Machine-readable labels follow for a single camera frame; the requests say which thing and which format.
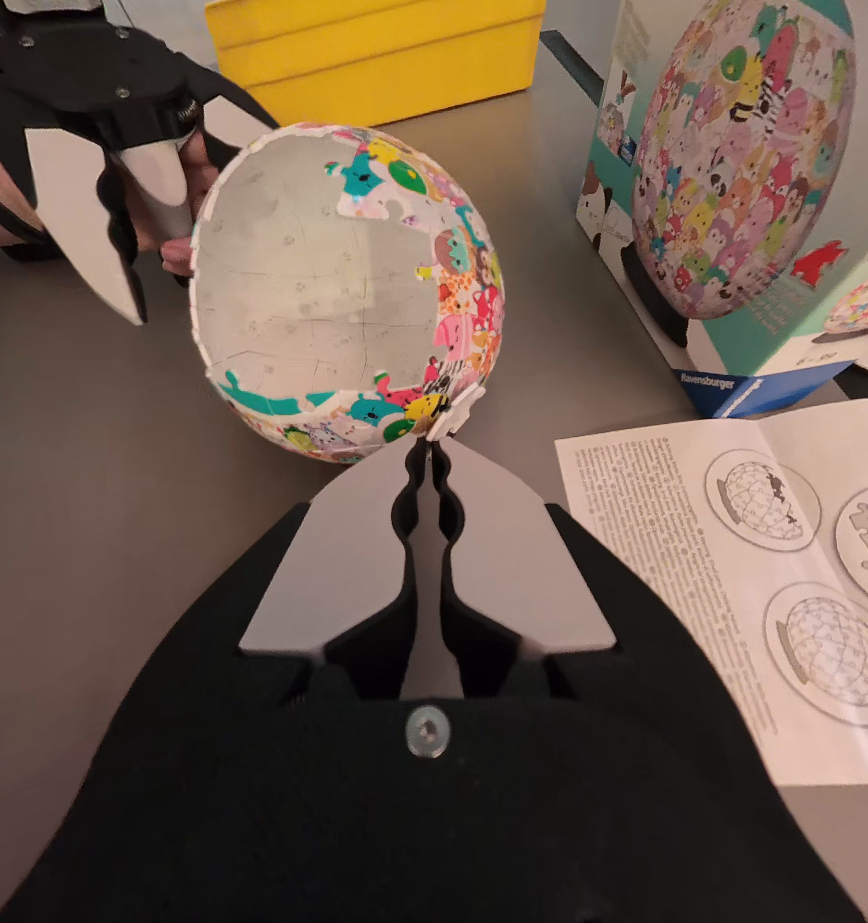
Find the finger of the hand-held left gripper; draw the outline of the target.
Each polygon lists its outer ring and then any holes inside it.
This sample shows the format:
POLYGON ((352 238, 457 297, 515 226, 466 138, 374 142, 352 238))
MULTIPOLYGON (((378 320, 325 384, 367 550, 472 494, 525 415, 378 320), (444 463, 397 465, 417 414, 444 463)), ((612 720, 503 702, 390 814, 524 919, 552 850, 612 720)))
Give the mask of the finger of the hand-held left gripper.
POLYGON ((138 242, 117 168, 100 146, 60 128, 27 128, 25 141, 38 218, 94 294, 143 325, 138 242))
POLYGON ((217 171, 250 144, 279 128, 247 92, 220 92, 202 105, 200 132, 209 162, 217 171))

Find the person's left hand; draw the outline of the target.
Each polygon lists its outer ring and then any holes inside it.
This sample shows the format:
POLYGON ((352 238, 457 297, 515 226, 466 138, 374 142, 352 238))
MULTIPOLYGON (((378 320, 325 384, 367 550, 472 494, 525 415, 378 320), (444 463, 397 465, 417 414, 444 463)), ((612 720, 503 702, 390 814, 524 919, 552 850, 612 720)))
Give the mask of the person's left hand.
MULTIPOLYGON (((185 174, 188 203, 192 214, 197 215, 219 171, 210 162, 200 133, 189 139, 179 152, 179 158, 185 174)), ((124 186, 125 201, 140 251, 157 251, 163 269, 184 283, 191 275, 190 237, 165 239, 133 177, 121 165, 117 166, 117 172, 124 186)), ((0 164, 0 249, 30 245, 45 237, 44 225, 0 164)))

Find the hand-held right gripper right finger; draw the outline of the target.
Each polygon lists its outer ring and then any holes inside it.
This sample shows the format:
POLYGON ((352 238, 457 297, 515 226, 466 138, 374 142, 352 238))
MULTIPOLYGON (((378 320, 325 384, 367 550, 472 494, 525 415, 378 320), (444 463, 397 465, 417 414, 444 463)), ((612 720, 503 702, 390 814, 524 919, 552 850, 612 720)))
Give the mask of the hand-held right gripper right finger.
POLYGON ((543 498, 453 437, 431 444, 440 628, 464 698, 497 697, 519 662, 616 648, 613 629, 543 498))

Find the colourful partly built puzzle ball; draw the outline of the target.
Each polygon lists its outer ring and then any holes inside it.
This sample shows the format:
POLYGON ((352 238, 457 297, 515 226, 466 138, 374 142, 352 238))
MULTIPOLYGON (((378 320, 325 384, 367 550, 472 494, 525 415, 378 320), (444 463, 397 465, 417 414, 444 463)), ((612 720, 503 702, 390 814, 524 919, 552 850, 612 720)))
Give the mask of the colourful partly built puzzle ball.
POLYGON ((249 145, 191 241, 207 378, 291 453, 349 465, 426 439, 495 368, 507 297, 486 223, 443 167, 378 129, 300 123, 249 145))

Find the white instruction leaflet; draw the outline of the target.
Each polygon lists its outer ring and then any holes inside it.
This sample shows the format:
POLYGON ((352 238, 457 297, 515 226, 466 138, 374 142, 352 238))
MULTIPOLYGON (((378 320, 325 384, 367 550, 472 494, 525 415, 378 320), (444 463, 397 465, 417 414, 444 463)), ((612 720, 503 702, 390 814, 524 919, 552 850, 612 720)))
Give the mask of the white instruction leaflet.
POLYGON ((556 448, 571 515, 694 636, 774 782, 868 785, 868 399, 556 448))

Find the puzzle box with ball picture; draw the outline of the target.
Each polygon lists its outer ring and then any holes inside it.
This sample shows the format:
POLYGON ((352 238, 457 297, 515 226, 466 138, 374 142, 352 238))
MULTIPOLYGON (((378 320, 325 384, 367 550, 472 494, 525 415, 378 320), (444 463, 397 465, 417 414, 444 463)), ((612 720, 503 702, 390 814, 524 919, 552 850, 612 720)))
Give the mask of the puzzle box with ball picture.
POLYGON ((577 220, 705 419, 868 352, 868 1, 625 1, 577 220))

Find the yellow plastic bin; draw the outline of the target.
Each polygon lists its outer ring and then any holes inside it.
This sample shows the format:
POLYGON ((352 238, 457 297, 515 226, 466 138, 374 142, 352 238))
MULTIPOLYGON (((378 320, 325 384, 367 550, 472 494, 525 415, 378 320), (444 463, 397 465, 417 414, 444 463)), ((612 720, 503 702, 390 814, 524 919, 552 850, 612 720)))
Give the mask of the yellow plastic bin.
POLYGON ((221 73, 280 125, 385 125, 531 86, 545 1, 221 1, 221 73))

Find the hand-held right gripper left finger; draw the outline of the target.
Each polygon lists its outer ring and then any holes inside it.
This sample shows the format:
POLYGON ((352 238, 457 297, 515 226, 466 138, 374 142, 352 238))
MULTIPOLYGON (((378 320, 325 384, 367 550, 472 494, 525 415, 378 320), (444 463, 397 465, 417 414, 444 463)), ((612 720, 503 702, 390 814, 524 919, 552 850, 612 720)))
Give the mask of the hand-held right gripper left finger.
POLYGON ((360 698, 399 698, 417 632, 409 538, 425 471, 426 441, 403 437, 319 491, 240 651, 337 666, 360 698))

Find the white puzzle piece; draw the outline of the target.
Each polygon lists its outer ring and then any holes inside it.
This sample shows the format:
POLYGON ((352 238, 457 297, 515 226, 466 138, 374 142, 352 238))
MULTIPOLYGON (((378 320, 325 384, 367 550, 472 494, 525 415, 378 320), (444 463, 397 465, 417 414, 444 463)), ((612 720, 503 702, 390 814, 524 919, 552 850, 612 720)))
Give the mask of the white puzzle piece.
POLYGON ((447 437, 454 437, 469 419, 471 409, 486 394, 486 388, 474 383, 451 398, 447 410, 441 413, 427 432, 429 443, 439 442, 447 437))

